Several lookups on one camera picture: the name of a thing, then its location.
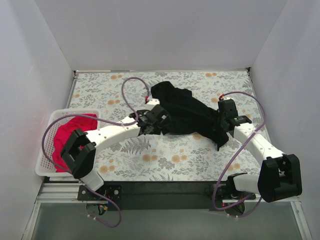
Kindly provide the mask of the black t shirt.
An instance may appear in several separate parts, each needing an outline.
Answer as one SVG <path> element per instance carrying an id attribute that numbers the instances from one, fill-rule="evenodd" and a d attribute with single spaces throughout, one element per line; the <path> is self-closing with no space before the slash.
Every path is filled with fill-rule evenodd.
<path id="1" fill-rule="evenodd" d="M 163 81 L 151 87 L 151 95 L 160 101 L 171 119 L 162 129 L 164 135 L 198 133 L 212 140 L 218 149 L 228 142 L 227 133 L 218 125 L 219 112 L 194 98 L 190 90 Z"/>

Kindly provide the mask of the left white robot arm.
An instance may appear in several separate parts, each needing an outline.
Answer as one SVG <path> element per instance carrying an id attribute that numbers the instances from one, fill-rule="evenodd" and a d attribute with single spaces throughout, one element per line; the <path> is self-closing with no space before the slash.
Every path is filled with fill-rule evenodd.
<path id="1" fill-rule="evenodd" d="M 66 141 L 60 156 L 72 176 L 89 188 L 95 200 L 106 196 L 106 187 L 94 169 L 96 155 L 121 141 L 140 135 L 160 135 L 171 123 L 169 113 L 159 104 L 147 104 L 143 110 L 131 113 L 116 124 L 95 130 L 74 130 Z"/>

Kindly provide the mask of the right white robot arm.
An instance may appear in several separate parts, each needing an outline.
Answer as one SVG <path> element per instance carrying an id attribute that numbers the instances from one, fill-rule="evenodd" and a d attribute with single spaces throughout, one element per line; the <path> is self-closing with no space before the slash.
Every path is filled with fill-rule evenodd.
<path id="1" fill-rule="evenodd" d="M 233 99 L 220 99 L 218 112 L 218 124 L 239 141 L 260 165 L 258 174 L 228 176 L 226 192 L 230 198 L 237 199 L 247 192 L 258 194 L 270 203 L 302 194 L 300 160 L 295 154 L 285 154 L 257 133 L 252 121 L 238 114 Z"/>

